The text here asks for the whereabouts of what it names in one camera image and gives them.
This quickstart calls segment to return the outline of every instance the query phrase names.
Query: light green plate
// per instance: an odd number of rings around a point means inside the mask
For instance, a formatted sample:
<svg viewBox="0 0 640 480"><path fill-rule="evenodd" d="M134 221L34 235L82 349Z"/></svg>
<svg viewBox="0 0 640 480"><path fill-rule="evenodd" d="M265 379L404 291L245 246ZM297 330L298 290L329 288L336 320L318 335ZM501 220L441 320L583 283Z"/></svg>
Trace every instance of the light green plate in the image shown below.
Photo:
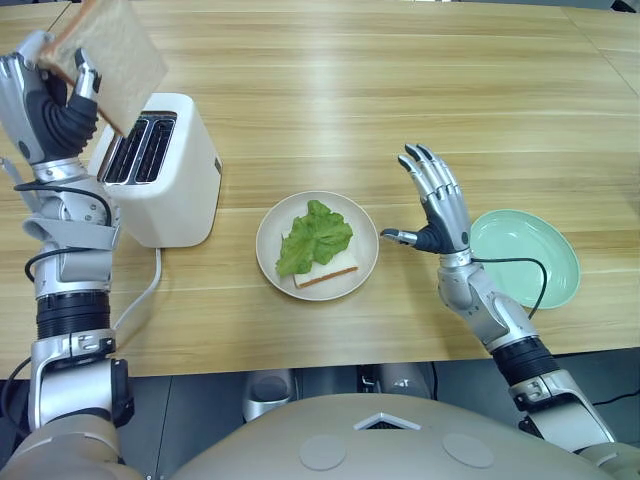
<svg viewBox="0 0 640 480"><path fill-rule="evenodd" d="M479 258L531 257L547 269L547 291L540 308L564 305L580 286L580 263L566 238L535 215L494 210L471 227L471 249ZM542 272L531 262L486 263L498 288L525 307L533 307L542 287Z"/></svg>

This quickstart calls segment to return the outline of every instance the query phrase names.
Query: lettuce leaf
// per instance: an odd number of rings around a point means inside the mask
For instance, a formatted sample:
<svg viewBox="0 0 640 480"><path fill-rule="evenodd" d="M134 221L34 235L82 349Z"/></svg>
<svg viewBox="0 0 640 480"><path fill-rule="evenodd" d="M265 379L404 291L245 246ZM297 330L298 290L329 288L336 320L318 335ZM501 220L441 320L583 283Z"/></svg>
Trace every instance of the lettuce leaf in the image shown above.
<svg viewBox="0 0 640 480"><path fill-rule="evenodd" d="M308 213L296 217L289 236L282 240L280 259L276 263L278 275L308 273L312 262L326 265L336 253L345 250L353 230L344 217L318 200L309 200Z"/></svg>

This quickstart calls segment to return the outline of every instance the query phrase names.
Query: white toaster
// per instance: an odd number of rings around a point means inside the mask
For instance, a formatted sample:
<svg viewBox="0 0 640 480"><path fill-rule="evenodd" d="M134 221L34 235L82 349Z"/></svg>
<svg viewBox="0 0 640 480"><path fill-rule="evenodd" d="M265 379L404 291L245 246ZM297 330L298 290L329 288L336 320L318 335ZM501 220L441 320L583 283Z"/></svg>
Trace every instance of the white toaster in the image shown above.
<svg viewBox="0 0 640 480"><path fill-rule="evenodd" d="M211 231L222 162L187 95L154 93L126 138L107 126L89 173L145 247L190 247Z"/></svg>

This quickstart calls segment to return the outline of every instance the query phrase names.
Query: silver robotic arm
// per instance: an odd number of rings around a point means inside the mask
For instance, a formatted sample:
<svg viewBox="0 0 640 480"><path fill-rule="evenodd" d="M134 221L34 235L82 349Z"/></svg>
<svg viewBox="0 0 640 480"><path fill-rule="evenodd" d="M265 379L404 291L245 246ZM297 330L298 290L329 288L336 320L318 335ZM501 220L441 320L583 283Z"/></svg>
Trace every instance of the silver robotic arm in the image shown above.
<svg viewBox="0 0 640 480"><path fill-rule="evenodd" d="M25 232L43 244L25 266L37 301L29 393L34 433L2 478L38 478L38 472L47 478L98 478L86 475L89 465L99 466L96 474L124 471L115 426L133 414L127 363L108 358L116 347L109 290L118 210L77 157L96 130L101 77L78 49L78 75L67 99L64 82L36 63L51 40L51 34L36 31L0 57L0 121L35 179L25 183L8 159L2 166L32 212Z"/></svg>
<svg viewBox="0 0 640 480"><path fill-rule="evenodd" d="M406 145L398 161L409 172L427 215L417 232L381 235L440 254L438 292L466 320L509 383L527 417L523 430L571 451L613 442L609 428L571 374L558 367L520 304L498 291L469 245L471 221L460 186L447 164L422 145Z"/></svg>

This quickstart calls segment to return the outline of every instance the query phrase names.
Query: bread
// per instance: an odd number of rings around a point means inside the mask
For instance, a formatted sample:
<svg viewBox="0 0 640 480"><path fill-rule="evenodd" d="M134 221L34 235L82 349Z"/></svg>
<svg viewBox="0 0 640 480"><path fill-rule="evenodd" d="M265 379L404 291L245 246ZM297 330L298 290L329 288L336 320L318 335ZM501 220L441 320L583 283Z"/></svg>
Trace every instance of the bread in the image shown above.
<svg viewBox="0 0 640 480"><path fill-rule="evenodd" d="M79 13L40 52L39 64L74 84L76 50L83 47L102 75L98 109L128 135L167 67L128 0L85 0Z"/></svg>
<svg viewBox="0 0 640 480"><path fill-rule="evenodd" d="M287 238L289 233L289 231L283 232L282 238ZM358 263L356 262L353 253L351 253L350 247L351 244L346 250L336 253L331 261L326 265L313 262L309 272L296 273L293 275L293 283L295 283L297 288L304 288L310 285L315 285L319 282L324 282L325 280L337 277L338 275L355 272L358 269Z"/></svg>

